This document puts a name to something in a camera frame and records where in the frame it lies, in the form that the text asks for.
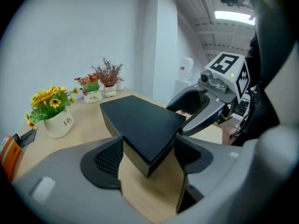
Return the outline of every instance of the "white ceramic pot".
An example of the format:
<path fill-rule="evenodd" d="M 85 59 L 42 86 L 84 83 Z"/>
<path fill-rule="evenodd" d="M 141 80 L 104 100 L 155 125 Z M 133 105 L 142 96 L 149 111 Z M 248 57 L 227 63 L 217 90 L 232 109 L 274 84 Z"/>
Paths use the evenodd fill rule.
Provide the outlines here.
<path fill-rule="evenodd" d="M 102 99 L 103 97 L 101 91 L 91 91 L 84 96 L 84 101 L 86 104 L 95 103 Z"/>
<path fill-rule="evenodd" d="M 106 98 L 112 97 L 112 96 L 116 96 L 116 88 L 115 88 L 115 86 L 105 87 L 104 91 L 105 91 L 105 97 Z"/>
<path fill-rule="evenodd" d="M 119 82 L 115 85 L 117 91 L 122 91 L 124 89 L 123 83 Z"/>
<path fill-rule="evenodd" d="M 53 139 L 60 139 L 69 132 L 74 124 L 74 118 L 67 109 L 63 109 L 55 117 L 44 120 L 43 122 L 48 135 Z"/>

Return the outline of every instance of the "table surface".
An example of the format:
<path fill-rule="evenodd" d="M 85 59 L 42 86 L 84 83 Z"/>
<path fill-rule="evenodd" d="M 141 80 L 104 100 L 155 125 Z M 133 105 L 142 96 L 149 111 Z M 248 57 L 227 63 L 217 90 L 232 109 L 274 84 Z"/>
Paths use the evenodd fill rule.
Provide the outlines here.
<path fill-rule="evenodd" d="M 100 102 L 89 105 L 81 99 L 68 107 L 74 118 L 74 125 L 65 137 L 58 140 L 51 139 L 47 135 L 43 122 L 37 123 L 34 142 L 24 147 L 17 159 L 13 181 L 57 150 L 111 137 L 100 111 L 100 103 L 129 95 L 165 107 L 162 103 L 129 90 L 117 91 L 115 97 L 104 98 Z M 29 127 L 24 125 L 19 134 L 22 135 L 27 131 Z M 212 125 L 192 137 L 221 144 L 222 130 Z M 124 197 L 152 223 L 159 223 L 176 216 L 183 177 L 183 171 L 173 149 L 149 178 L 144 177 L 125 154 L 119 168 L 119 180 Z"/>

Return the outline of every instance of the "box lid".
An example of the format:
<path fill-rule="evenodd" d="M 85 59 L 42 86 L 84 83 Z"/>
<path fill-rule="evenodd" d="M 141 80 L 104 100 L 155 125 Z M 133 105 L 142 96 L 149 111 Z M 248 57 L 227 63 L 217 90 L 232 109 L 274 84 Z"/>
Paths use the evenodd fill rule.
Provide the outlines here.
<path fill-rule="evenodd" d="M 185 121 L 185 116 L 133 95 L 102 103 L 100 107 L 117 132 L 149 163 L 164 150 Z"/>

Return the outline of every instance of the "cardboard box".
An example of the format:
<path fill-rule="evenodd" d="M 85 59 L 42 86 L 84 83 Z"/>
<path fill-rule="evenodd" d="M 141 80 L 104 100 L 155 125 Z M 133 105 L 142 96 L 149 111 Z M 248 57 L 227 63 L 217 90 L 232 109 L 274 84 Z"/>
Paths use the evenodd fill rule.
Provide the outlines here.
<path fill-rule="evenodd" d="M 4 174 L 11 181 L 15 162 L 20 154 L 21 148 L 12 136 L 5 136 L 0 144 L 0 163 Z"/>

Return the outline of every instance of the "black box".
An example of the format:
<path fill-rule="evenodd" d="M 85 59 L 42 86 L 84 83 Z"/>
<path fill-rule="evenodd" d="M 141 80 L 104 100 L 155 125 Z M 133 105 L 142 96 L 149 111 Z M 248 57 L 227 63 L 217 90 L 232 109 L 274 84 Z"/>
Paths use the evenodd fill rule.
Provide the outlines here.
<path fill-rule="evenodd" d="M 101 103 L 105 124 L 112 136 L 123 136 L 123 150 L 146 177 L 173 147 L 185 116 L 136 96 Z"/>

